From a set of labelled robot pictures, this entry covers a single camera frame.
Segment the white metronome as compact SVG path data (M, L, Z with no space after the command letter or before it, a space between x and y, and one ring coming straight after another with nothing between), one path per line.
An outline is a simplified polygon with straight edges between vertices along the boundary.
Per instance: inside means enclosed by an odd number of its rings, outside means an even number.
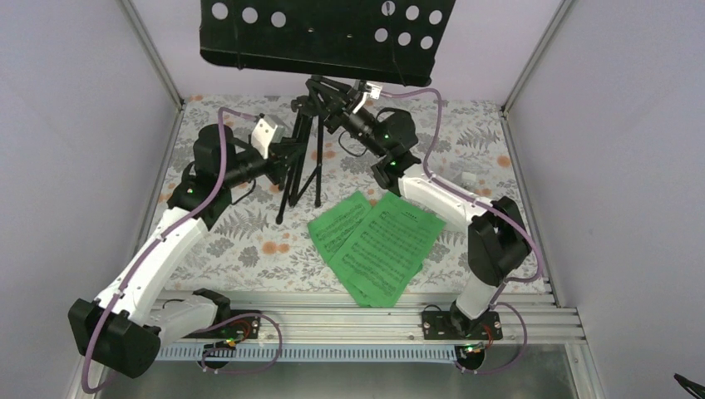
M477 175L463 171L460 175L461 177L461 186L464 187L467 190L473 190L476 185L477 185Z

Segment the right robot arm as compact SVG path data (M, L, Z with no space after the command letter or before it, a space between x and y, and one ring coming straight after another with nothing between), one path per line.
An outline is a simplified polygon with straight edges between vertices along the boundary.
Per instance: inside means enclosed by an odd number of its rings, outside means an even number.
M316 115L329 132L344 129L378 158L372 173L381 188L466 231L471 276L451 304L449 318L455 335L474 336L513 281L511 273L530 254L539 252L518 204L506 196L490 200L474 195L431 171L429 155L419 159L412 154L418 138L409 111L387 107L373 115L365 108L367 98L382 96L380 86L369 81L350 86L313 75L306 87Z

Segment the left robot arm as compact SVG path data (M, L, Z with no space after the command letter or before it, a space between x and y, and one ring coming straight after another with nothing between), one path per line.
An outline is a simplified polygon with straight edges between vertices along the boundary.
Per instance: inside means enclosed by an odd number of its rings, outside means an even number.
M125 377L144 374L163 346L191 334L225 334L230 300L207 288L159 311L153 306L187 253L234 203L233 187L267 176L280 185L306 145L276 136L268 147L234 137L228 127L203 127L194 159L167 201L150 238L121 274L94 299L77 299L68 320L79 353Z

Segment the black perforated music stand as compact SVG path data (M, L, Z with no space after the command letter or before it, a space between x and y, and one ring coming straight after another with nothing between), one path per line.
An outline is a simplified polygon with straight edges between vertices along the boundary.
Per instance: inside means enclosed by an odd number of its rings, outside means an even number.
M203 1L200 55L218 67L426 87L454 9L452 1ZM292 101L293 135L328 132L307 92ZM304 153L288 170L283 207L295 206L323 167L303 178Z

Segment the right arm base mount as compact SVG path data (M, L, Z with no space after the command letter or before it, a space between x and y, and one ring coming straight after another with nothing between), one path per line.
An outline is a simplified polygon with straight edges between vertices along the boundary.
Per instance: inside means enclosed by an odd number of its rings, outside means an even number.
M491 310L477 319L469 319L455 308L446 311L428 305L421 318L426 340L461 341L454 345L455 361L465 371L477 371L486 359L487 350L503 338L499 313Z

